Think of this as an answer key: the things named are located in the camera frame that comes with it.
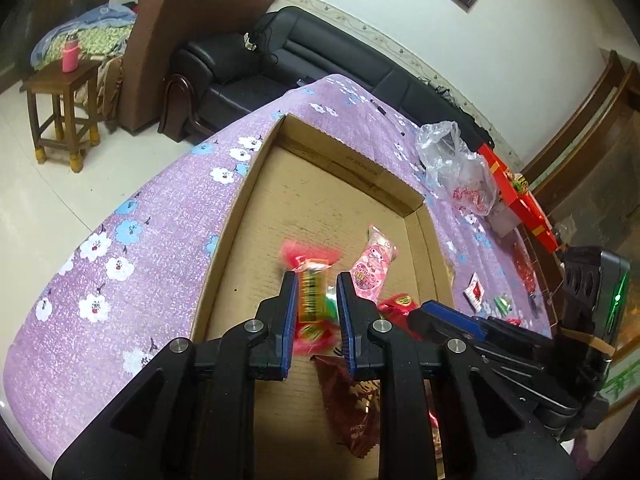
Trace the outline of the red brown foil snack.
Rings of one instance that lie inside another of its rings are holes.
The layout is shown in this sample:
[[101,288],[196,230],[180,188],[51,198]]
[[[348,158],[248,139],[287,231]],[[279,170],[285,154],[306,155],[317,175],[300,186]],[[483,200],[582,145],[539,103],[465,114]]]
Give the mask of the red brown foil snack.
[[387,321],[402,328],[406,332],[410,330],[408,324],[409,314],[416,310],[419,304],[409,294],[402,292],[391,296],[378,303],[378,312]]

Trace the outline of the black leather sofa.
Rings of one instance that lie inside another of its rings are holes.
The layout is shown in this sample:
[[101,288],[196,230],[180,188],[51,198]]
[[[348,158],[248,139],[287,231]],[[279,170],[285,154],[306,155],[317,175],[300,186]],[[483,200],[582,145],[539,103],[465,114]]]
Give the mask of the black leather sofa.
[[472,150],[494,139],[475,119],[384,54],[321,18],[286,6],[262,16],[246,36],[194,39],[170,57],[158,130],[205,140],[286,92],[339,74],[417,125],[458,123]]

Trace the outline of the purple floral tablecloth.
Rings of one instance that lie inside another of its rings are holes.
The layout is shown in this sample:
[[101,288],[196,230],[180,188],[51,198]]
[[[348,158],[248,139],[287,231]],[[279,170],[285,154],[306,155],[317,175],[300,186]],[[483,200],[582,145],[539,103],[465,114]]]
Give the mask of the purple floral tablecloth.
[[427,182],[416,154],[418,123],[342,75],[286,92],[195,145],[125,200],[71,254],[18,331],[3,372],[9,407],[30,442],[57,460],[157,349],[189,333],[224,220],[268,132],[294,115],[369,157],[421,193],[445,259],[454,305],[469,310],[471,278],[485,297],[506,297],[523,324],[538,292],[518,276],[518,233],[498,237]]

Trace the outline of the wooden side stool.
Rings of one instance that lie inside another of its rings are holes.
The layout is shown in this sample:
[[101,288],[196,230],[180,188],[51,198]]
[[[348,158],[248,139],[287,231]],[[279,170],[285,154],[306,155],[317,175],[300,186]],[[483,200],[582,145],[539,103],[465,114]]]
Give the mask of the wooden side stool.
[[[81,144],[89,136],[89,145],[98,146],[101,136],[98,127],[98,71],[99,61],[81,60],[76,70],[62,72],[62,62],[43,67],[22,85],[26,92],[32,145],[38,164],[47,161],[46,149],[66,151],[70,155],[70,170],[79,174],[84,168]],[[75,93],[87,86],[86,117],[76,115]],[[52,113],[43,122],[38,116],[37,96],[51,97]]]

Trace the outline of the cardboard tray box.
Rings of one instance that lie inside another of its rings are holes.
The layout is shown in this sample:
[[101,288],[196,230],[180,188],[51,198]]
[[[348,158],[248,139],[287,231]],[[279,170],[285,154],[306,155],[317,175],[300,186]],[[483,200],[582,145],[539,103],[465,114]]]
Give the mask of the cardboard tray box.
[[[421,195],[345,143],[295,116],[262,137],[209,265],[192,336],[221,336],[252,318],[282,281],[286,240],[334,249],[349,270],[375,226],[398,248],[383,292],[452,304],[446,259]],[[373,479],[378,453],[356,458],[329,425],[314,364],[294,360],[284,382],[258,382],[256,474],[261,479]]]

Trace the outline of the pink snack packet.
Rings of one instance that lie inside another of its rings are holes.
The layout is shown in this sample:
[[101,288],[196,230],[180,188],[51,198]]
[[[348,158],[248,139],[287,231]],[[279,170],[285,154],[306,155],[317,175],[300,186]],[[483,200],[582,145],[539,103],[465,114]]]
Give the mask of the pink snack packet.
[[397,255],[396,245],[376,226],[369,226],[367,246],[349,271],[359,297],[378,302],[390,264]]

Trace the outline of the red cartoon face snack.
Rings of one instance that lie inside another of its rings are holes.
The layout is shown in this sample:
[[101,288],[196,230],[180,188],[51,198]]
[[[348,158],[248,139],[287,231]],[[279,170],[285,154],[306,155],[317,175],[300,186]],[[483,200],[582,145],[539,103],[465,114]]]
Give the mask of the red cartoon face snack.
[[297,276],[297,321],[293,350],[296,356],[331,352],[340,339],[335,287],[329,283],[330,271],[340,260],[333,248],[297,240],[282,244],[284,266]]

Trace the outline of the white red snack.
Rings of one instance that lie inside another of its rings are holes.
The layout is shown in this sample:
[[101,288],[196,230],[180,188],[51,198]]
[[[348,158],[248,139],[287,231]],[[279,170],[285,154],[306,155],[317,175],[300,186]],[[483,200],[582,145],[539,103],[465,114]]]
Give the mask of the white red snack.
[[469,285],[465,287],[463,295],[475,312],[482,310],[485,289],[476,273],[472,274],[472,278],[470,278]]

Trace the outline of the pink water bottle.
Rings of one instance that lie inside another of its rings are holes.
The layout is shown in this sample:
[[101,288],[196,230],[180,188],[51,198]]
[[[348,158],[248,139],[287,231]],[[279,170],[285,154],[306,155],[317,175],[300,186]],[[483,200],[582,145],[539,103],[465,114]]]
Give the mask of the pink water bottle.
[[63,74],[73,73],[78,69],[80,58],[79,39],[75,34],[66,37],[62,50],[61,68]]

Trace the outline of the red gift box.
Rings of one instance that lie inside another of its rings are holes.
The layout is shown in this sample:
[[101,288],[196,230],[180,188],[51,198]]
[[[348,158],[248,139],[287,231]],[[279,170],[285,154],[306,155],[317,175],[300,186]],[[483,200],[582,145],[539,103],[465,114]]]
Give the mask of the red gift box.
[[521,174],[514,174],[488,144],[483,144],[478,152],[488,163],[498,186],[496,203],[502,200],[521,219],[520,226],[525,226],[549,254],[556,252],[560,243],[548,217],[529,191],[526,179]]

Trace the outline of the clothes pile on chair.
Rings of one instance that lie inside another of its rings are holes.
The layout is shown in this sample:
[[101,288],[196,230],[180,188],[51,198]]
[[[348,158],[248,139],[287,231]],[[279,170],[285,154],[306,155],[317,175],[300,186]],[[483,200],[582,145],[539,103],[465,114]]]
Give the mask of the clothes pile on chair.
[[68,38],[77,39],[82,58],[117,58],[125,53],[137,14],[128,6],[107,3],[47,32],[32,49],[34,70],[62,58]]

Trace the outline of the white cylindrical container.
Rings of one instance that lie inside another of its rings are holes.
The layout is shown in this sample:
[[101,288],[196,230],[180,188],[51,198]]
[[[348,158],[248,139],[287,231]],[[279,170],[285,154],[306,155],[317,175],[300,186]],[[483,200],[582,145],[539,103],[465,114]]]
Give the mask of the white cylindrical container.
[[500,238],[507,236],[521,224],[521,219],[518,218],[518,215],[510,207],[506,206],[502,200],[495,203],[486,220],[491,229]]

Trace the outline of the dark brown foil snack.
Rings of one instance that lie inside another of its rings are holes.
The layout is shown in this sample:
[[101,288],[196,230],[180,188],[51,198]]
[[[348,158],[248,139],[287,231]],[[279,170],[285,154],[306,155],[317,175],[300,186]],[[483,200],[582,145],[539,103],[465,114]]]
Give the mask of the dark brown foil snack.
[[322,400],[339,444],[357,458],[365,458],[380,443],[381,388],[378,380],[354,382],[345,361],[337,356],[314,356]]

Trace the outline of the clear plastic bag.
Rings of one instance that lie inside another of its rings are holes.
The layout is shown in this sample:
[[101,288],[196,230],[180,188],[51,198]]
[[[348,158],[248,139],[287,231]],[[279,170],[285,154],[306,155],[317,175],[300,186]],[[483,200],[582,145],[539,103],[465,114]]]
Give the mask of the clear plastic bag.
[[454,206],[487,217],[498,198],[498,186],[488,162],[472,152],[456,122],[425,124],[416,134],[416,152],[427,181]]

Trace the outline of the green ended pastry pack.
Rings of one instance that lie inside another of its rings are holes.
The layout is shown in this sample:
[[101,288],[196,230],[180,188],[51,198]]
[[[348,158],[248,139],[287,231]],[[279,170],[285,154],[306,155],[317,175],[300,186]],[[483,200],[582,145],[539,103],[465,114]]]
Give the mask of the green ended pastry pack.
[[495,296],[494,304],[498,309],[500,315],[503,316],[504,318],[509,316],[510,313],[512,312],[513,302],[511,298],[506,294]]

